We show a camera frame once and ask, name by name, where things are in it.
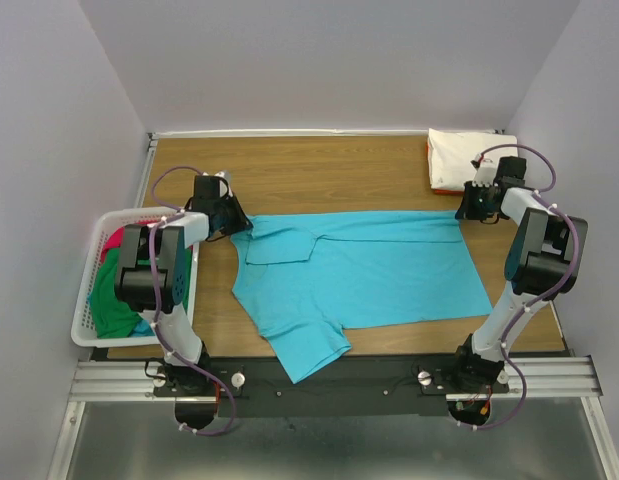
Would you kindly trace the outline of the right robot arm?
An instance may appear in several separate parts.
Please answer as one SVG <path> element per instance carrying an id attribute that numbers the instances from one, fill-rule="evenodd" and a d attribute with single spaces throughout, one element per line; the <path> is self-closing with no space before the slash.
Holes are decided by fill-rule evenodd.
<path id="1" fill-rule="evenodd" d="M 505 287 L 493 311 L 458 347 L 449 379 L 458 390 L 474 393 L 494 386 L 507 364 L 511 346 L 530 319 L 577 280 L 588 222 L 568 216 L 541 192 L 525 185 L 526 160 L 507 156 L 494 162 L 484 153 L 465 183 L 459 220 L 510 219 L 517 231 L 505 266 Z"/>

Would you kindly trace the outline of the cyan polo t shirt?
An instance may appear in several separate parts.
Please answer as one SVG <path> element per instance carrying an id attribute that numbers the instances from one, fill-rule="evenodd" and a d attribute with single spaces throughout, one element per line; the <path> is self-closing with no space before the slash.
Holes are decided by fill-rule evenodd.
<path id="1" fill-rule="evenodd" d="M 351 329 L 485 316 L 492 305 L 452 211 L 260 215 L 232 235 L 233 294 L 297 384 Z"/>

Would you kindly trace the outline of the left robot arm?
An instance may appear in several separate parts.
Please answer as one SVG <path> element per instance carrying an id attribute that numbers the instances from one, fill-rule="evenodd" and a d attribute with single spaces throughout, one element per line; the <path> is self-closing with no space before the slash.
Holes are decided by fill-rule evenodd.
<path id="1" fill-rule="evenodd" d="M 224 387 L 206 366 L 208 354 L 194 332 L 183 302 L 190 268 L 186 254 L 253 228 L 234 194 L 229 176 L 197 170 L 193 194 L 184 206 L 147 224 L 124 227 L 114 279 L 116 298 L 131 310 L 149 312 L 148 321 L 163 351 L 164 362 L 176 370 L 176 382 L 190 395 L 209 383 Z"/>

